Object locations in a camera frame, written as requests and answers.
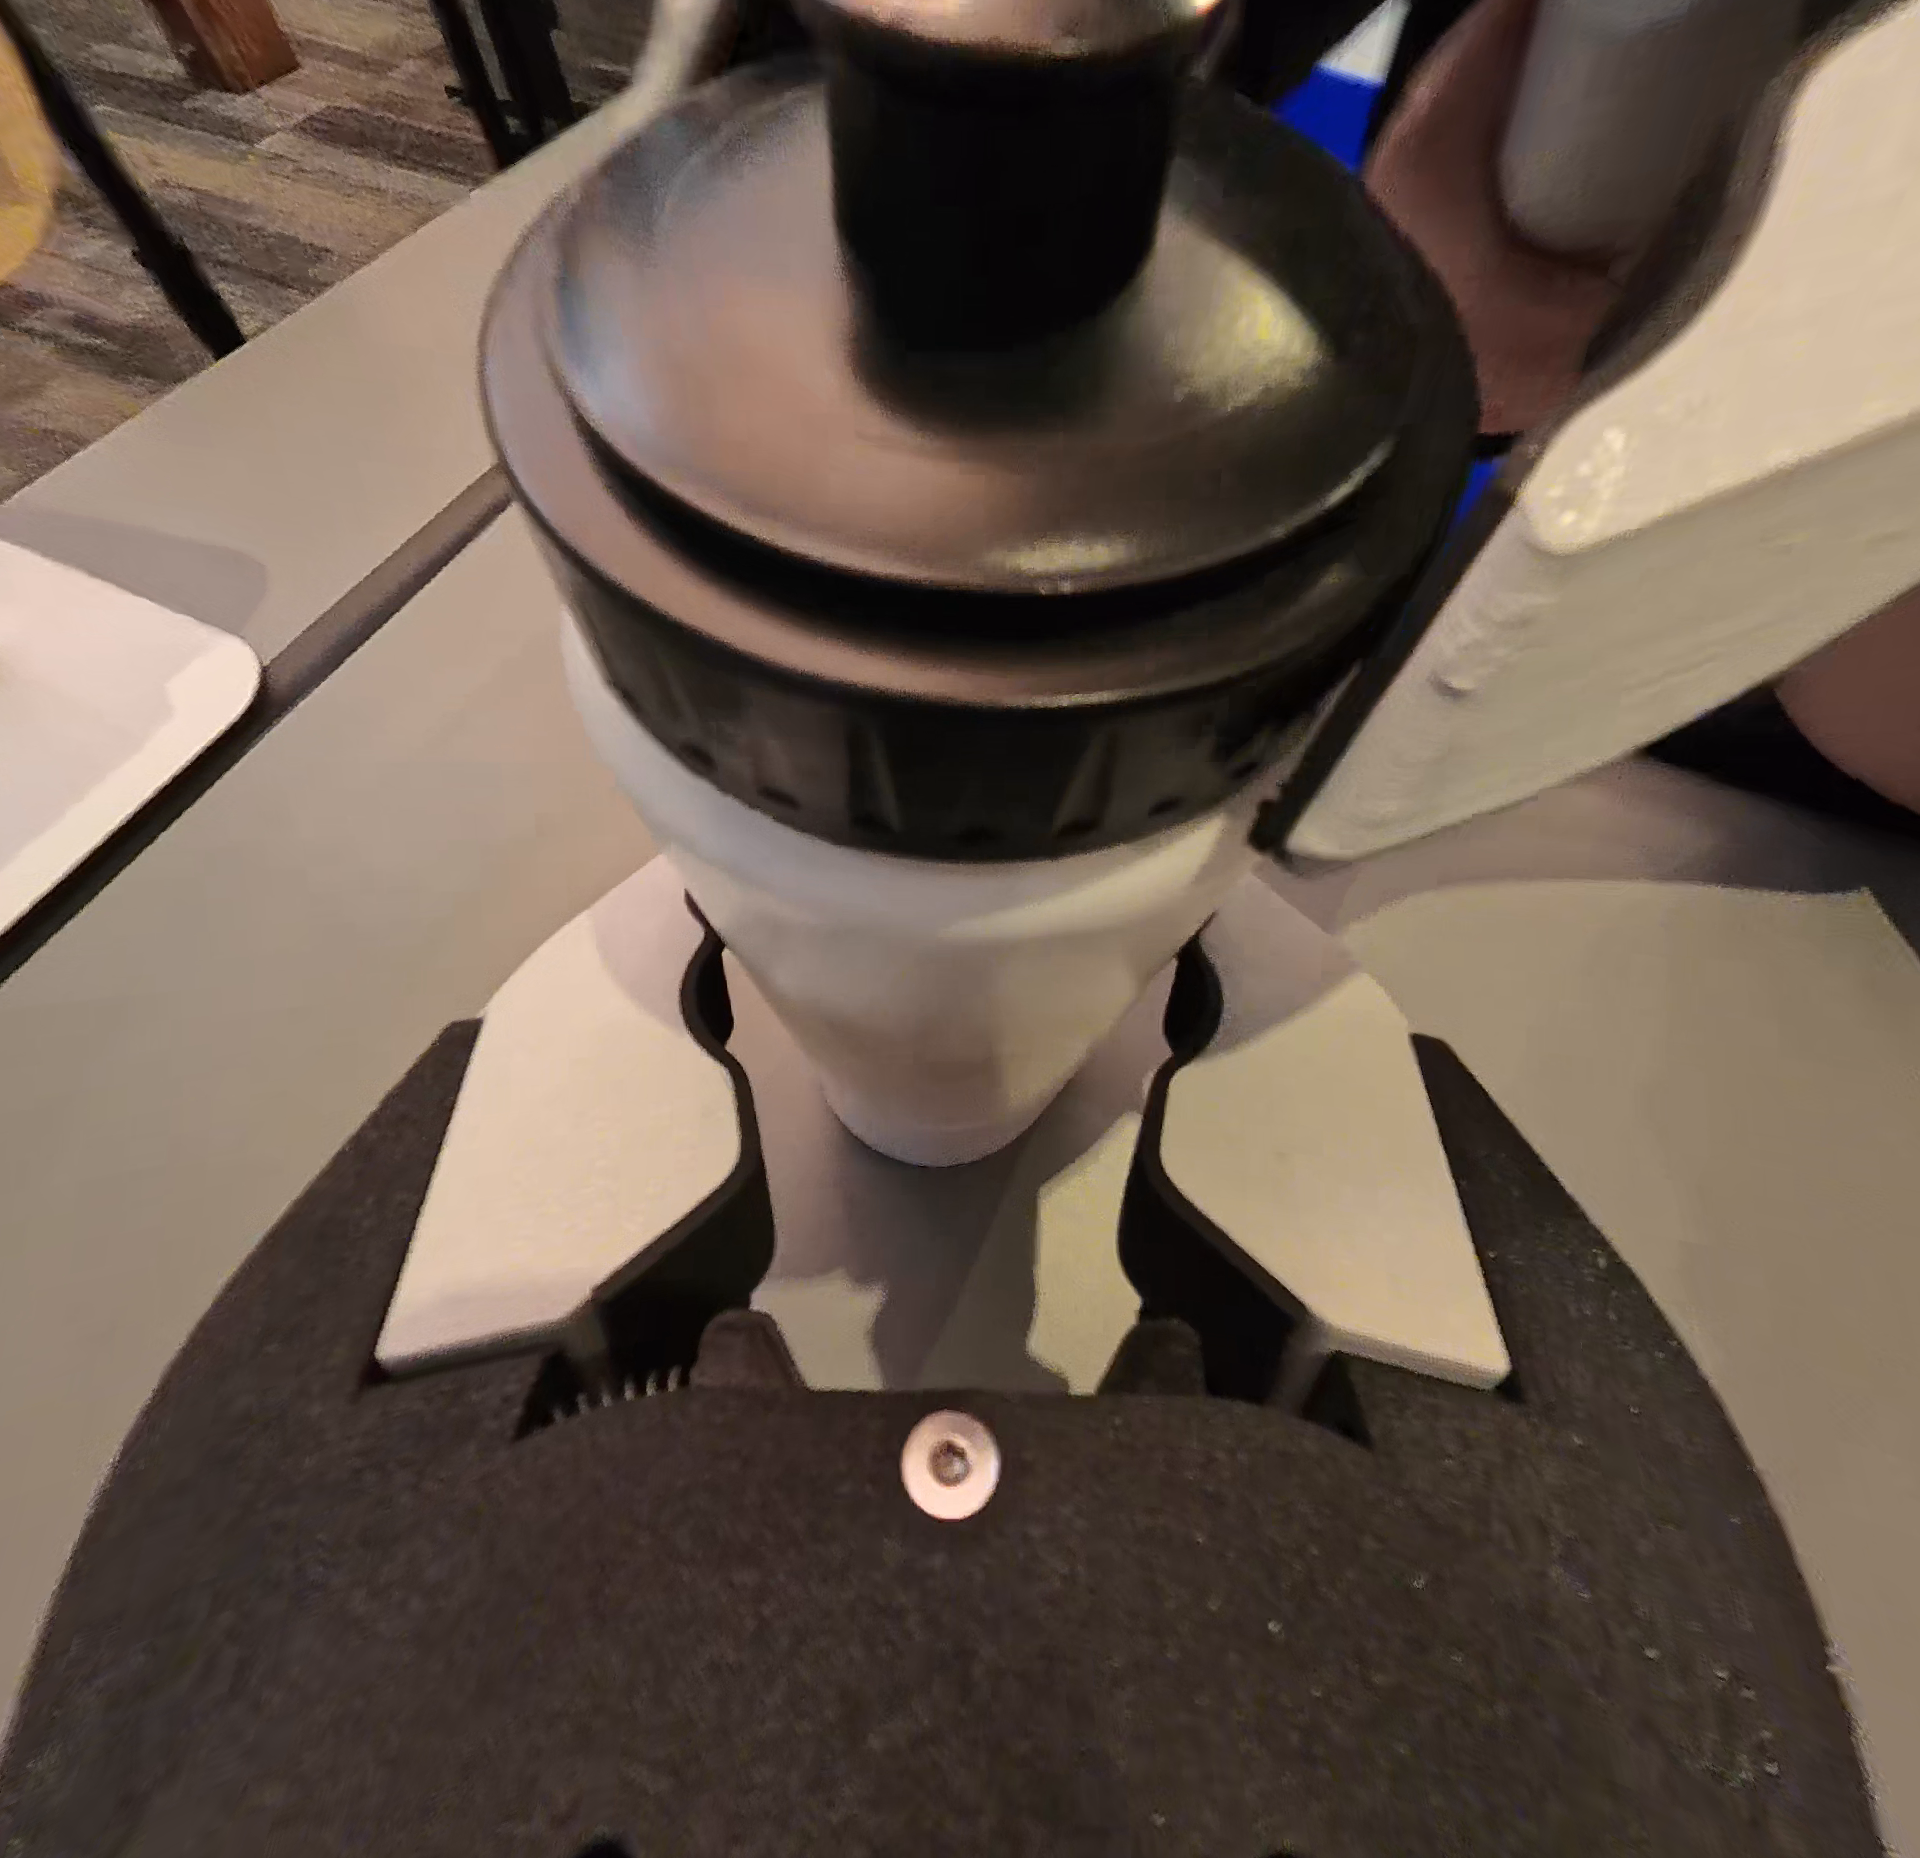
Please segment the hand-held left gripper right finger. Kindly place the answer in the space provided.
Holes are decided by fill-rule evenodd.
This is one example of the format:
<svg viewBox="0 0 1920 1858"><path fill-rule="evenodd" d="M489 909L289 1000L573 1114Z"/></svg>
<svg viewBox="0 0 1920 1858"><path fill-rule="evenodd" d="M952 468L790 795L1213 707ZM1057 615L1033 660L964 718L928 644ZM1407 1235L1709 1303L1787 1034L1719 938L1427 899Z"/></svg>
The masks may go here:
<svg viewBox="0 0 1920 1858"><path fill-rule="evenodd" d="M1260 876L1172 963L1117 1248L1210 1391L1335 1356L1496 1391L1512 1357L1403 1010Z"/></svg>

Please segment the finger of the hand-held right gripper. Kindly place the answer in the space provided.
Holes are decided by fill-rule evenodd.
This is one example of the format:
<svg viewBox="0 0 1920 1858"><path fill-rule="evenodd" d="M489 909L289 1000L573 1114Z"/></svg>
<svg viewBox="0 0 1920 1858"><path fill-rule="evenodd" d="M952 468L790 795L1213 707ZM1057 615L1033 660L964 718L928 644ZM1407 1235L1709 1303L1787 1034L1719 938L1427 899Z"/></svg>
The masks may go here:
<svg viewBox="0 0 1920 1858"><path fill-rule="evenodd" d="M709 78L795 45L790 0L652 0L642 37L642 118Z"/></svg>
<svg viewBox="0 0 1920 1858"><path fill-rule="evenodd" d="M1915 587L1915 33L1878 19L1789 69L1703 303L1547 440L1260 848L1356 862L1524 802Z"/></svg>

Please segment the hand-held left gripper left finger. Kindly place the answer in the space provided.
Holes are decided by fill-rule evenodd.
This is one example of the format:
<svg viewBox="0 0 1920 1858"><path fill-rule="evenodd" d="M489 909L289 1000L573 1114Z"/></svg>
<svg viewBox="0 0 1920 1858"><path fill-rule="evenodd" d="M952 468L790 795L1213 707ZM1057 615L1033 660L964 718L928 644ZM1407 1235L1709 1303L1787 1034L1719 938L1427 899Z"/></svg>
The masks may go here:
<svg viewBox="0 0 1920 1858"><path fill-rule="evenodd" d="M521 1348L693 1363L775 1223L724 945L655 858L485 1008L376 1339L381 1369Z"/></svg>

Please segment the white plastic bottle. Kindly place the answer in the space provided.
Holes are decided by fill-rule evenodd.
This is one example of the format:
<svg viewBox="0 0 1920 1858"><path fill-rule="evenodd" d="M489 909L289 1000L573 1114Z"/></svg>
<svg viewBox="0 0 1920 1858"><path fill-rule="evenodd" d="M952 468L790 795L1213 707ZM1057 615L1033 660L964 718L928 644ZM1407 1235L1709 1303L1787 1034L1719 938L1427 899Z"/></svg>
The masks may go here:
<svg viewBox="0 0 1920 1858"><path fill-rule="evenodd" d="M1033 1125L1252 870L1266 770L1213 811L1036 862L833 845L714 790L615 695L577 624L564 676L595 755L815 1066L847 1129L919 1168Z"/></svg>

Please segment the black bottle lid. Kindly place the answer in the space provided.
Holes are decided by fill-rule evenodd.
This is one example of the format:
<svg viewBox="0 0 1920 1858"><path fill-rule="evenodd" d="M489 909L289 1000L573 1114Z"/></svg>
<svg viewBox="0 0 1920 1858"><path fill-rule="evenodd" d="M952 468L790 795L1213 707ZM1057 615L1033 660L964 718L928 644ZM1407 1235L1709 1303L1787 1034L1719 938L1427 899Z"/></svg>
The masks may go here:
<svg viewBox="0 0 1920 1858"><path fill-rule="evenodd" d="M615 706L782 827L1128 845L1281 767L1449 535L1453 305L1199 71L1233 0L790 0L518 241L491 442Z"/></svg>

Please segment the wooden furniture leg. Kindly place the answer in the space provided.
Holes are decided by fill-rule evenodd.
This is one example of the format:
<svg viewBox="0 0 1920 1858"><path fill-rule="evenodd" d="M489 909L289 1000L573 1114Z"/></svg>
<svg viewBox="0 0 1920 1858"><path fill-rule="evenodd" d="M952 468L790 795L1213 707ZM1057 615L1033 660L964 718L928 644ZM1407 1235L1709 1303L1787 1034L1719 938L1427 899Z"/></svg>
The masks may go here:
<svg viewBox="0 0 1920 1858"><path fill-rule="evenodd" d="M301 69L273 0L144 0L185 71L218 93L254 93Z"/></svg>

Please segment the wooden display board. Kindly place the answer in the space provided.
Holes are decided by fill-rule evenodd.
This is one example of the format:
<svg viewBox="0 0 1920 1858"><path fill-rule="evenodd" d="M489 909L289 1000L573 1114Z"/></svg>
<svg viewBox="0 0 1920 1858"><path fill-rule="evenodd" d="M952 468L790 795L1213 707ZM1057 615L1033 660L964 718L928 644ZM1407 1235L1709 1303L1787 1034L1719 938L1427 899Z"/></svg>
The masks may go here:
<svg viewBox="0 0 1920 1858"><path fill-rule="evenodd" d="M62 147L28 59L2 33L2 283L45 242L62 189Z"/></svg>

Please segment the black metal frame leg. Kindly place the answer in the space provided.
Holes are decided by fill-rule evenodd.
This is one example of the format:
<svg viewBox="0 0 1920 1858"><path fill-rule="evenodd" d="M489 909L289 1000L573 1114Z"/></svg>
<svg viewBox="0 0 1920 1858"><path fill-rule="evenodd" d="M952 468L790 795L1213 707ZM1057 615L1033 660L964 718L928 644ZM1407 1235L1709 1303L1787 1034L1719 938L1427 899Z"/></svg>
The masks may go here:
<svg viewBox="0 0 1920 1858"><path fill-rule="evenodd" d="M498 167L576 124L579 106L558 49L558 0L427 0L453 69L451 94Z"/></svg>
<svg viewBox="0 0 1920 1858"><path fill-rule="evenodd" d="M135 183L119 154L95 126L91 110L71 90L62 71L11 0L2 0L2 27L10 71L34 94L36 114L54 142L60 144L62 158L77 166L118 221L137 264L212 358L235 353L247 343L247 334L229 310L229 303L212 288L195 253L176 236L148 195Z"/></svg>

